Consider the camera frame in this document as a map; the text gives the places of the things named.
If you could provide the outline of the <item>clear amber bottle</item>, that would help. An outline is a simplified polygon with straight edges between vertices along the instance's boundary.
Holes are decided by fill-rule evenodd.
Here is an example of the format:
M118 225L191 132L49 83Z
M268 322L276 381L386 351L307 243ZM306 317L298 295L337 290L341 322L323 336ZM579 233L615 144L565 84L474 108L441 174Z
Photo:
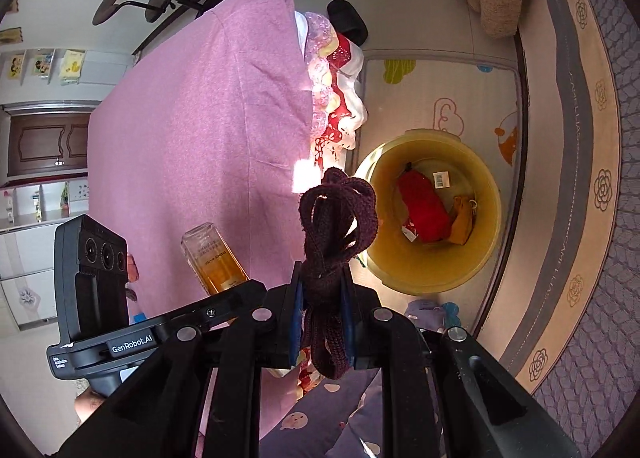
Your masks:
M180 246L203 289L210 296L250 279L211 222L184 233Z

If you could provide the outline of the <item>red zipper pouch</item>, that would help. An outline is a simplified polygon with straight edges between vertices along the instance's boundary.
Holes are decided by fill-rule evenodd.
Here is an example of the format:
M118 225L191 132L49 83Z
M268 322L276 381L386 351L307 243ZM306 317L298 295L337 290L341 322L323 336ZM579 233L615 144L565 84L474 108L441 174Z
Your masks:
M408 163L397 179L397 189L408 211L404 229L424 244L439 242L450 235L451 218L433 183Z

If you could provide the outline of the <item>yellow drawstring bag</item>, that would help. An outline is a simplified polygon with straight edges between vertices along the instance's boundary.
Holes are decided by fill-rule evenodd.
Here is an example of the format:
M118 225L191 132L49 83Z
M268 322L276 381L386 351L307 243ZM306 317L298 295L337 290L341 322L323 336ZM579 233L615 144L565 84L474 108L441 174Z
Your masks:
M477 202L469 196L455 196L450 211L451 227L447 241L463 246L471 236Z

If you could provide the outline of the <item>person's pyjama legs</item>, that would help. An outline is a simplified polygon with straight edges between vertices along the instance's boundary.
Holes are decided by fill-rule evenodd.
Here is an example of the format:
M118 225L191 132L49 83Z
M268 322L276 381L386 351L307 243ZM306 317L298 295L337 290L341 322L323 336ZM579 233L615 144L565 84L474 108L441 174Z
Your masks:
M311 381L259 441L262 457L382 457L383 383L376 368Z

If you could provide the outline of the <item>patterned round rug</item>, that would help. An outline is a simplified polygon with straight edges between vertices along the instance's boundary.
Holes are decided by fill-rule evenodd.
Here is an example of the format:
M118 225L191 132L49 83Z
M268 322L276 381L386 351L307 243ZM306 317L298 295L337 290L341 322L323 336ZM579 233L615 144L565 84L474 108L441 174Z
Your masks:
M477 339L585 457L634 457L639 27L625 0L524 0L518 217Z

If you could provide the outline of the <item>white wardrobe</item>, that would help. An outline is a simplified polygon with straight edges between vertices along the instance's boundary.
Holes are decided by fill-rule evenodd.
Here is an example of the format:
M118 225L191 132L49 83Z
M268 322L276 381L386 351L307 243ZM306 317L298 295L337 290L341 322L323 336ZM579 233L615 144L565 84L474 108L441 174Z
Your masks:
M1 311L11 330L55 321L55 230L88 209L86 178L2 189Z

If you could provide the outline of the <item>yellow plastic bucket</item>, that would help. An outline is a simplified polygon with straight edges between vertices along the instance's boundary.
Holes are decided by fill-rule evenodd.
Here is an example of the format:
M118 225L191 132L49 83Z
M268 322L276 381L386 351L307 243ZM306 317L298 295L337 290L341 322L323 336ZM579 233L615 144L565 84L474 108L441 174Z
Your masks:
M497 247L498 186L460 138L409 130L374 148L356 175L375 191L378 234L364 258L386 287L412 296L452 290Z

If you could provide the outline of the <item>dark wooden door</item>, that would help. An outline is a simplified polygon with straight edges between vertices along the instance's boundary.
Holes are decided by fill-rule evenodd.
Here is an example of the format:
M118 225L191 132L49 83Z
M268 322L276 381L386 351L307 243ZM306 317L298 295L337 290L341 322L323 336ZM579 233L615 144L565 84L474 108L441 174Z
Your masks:
M88 166L95 100L40 100L1 107L1 183L39 183Z

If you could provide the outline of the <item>pink bed sheet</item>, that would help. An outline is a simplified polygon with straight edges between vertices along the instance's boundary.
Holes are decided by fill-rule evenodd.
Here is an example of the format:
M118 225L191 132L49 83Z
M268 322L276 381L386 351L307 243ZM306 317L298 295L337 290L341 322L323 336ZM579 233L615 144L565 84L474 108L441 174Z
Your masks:
M160 44L90 117L90 215L126 240L150 317L201 300L180 241L212 223L250 278L304 255L294 166L311 90L294 0L224 0Z

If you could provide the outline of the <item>colourful play mat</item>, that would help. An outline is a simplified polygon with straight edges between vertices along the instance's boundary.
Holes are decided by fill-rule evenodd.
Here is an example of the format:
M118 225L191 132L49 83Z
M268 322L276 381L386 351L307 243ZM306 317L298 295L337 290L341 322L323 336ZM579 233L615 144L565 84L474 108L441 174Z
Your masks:
M358 131L357 171L378 194L378 239L356 271L381 300L403 310L417 298L453 303L467 330L480 321L501 259L518 179L521 85L496 65L438 58L374 58L364 67L369 113ZM422 173L446 212L469 199L465 244L420 239L407 230L421 213L401 198L398 178Z

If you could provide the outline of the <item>floral bed skirt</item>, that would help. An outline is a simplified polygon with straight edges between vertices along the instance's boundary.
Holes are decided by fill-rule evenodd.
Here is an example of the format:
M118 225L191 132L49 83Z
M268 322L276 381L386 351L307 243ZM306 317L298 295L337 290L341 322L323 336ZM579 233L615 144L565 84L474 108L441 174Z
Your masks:
M311 83L310 158L321 172L343 169L346 152L356 147L356 133L368 118L357 93L363 54L326 16L296 12L294 17Z

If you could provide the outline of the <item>black office chair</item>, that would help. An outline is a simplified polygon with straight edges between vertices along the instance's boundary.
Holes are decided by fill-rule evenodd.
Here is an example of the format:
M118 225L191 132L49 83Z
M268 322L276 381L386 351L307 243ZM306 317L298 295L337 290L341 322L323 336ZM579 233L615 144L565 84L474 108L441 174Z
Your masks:
M169 12L169 15L164 18L131 53L134 57L140 57L166 29L173 25L184 14L193 10L195 18L200 18L208 10L212 10L222 1L223 0L103 0L93 15L92 24L94 26L103 25L104 22L107 22L125 7L140 8L140 10L143 10L145 21L151 25L158 22L160 18Z

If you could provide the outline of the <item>black slipper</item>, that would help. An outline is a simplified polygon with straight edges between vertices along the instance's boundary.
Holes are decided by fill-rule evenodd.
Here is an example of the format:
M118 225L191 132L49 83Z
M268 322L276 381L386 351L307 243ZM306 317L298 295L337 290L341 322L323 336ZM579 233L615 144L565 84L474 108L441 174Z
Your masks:
M366 23L346 0L332 0L326 6L326 14L333 28L357 46L363 46L368 40L369 31Z

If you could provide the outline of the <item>white wall shelf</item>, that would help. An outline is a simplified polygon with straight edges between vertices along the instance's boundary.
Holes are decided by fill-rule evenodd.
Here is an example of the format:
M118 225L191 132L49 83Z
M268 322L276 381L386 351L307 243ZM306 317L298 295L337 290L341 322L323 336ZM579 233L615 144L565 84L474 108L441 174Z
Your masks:
M26 48L1 53L1 83L115 85L134 66L130 54L79 48Z

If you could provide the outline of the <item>framed wall picture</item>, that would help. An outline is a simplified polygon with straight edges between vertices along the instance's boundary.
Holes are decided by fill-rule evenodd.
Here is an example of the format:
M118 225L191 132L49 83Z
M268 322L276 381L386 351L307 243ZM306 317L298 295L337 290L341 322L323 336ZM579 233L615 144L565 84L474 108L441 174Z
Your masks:
M21 27L13 27L0 30L1 45L21 44L23 41L24 38Z

